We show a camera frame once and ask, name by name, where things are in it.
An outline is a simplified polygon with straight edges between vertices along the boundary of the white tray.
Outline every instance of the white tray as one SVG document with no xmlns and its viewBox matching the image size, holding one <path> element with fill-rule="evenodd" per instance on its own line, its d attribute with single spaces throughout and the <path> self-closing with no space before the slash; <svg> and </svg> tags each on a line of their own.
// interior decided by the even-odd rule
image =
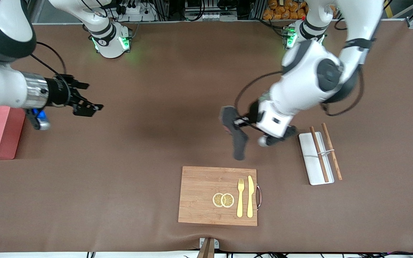
<svg viewBox="0 0 413 258">
<path fill-rule="evenodd" d="M 325 152 L 323 137 L 320 132 L 315 132 L 317 136 L 318 145 L 320 146 L 320 152 Z M 308 180 L 312 186 L 323 185 L 324 181 L 323 171 L 321 170 L 320 161 L 318 160 L 317 150 L 311 133 L 305 133 L 299 135 L 300 148 L 304 156 L 305 167 L 307 168 Z M 328 174 L 328 182 L 334 183 L 334 176 L 332 175 L 331 164 L 327 155 L 323 155 L 324 166 L 326 167 L 326 173 Z"/>
</svg>

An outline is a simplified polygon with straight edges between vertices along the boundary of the cutting board handle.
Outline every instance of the cutting board handle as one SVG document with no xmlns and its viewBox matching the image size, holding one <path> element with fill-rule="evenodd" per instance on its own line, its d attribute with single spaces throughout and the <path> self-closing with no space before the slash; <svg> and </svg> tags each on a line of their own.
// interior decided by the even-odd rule
<svg viewBox="0 0 413 258">
<path fill-rule="evenodd" d="M 259 204 L 257 205 L 257 211 L 259 211 L 259 207 L 261 207 L 262 204 L 262 191 L 259 185 L 256 183 L 256 189 L 259 191 Z"/>
</svg>

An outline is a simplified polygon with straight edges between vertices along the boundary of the cutting board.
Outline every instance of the cutting board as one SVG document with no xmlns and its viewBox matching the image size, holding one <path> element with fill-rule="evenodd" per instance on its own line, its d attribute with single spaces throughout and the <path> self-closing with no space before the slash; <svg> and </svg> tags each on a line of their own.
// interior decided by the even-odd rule
<svg viewBox="0 0 413 258">
<path fill-rule="evenodd" d="M 246 216 L 248 208 L 248 175 L 253 178 L 253 217 Z M 237 217 L 238 179 L 245 182 L 243 191 L 243 216 Z M 257 226 L 256 170 L 246 168 L 182 167 L 178 222 Z M 216 193 L 230 193 L 234 204 L 230 208 L 216 207 Z"/>
</svg>

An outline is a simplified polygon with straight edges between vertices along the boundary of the yellow fork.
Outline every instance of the yellow fork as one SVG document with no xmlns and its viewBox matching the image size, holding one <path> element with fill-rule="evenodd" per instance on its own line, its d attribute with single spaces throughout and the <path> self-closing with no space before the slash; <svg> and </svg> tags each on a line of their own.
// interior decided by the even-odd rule
<svg viewBox="0 0 413 258">
<path fill-rule="evenodd" d="M 237 207 L 237 217 L 241 218 L 243 216 L 243 190 L 245 189 L 245 182 L 243 179 L 238 180 L 238 207 Z"/>
</svg>

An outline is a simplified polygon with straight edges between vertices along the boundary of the knife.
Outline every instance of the knife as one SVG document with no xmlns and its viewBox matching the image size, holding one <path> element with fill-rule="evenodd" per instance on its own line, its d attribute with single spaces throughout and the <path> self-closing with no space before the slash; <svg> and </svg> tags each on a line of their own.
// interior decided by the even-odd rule
<svg viewBox="0 0 413 258">
<path fill-rule="evenodd" d="M 252 197 L 253 197 L 253 193 L 254 193 L 254 183 L 253 183 L 253 179 L 251 178 L 251 176 L 248 176 L 248 207 L 247 207 L 247 216 L 253 217 L 253 201 L 252 201 Z"/>
</svg>

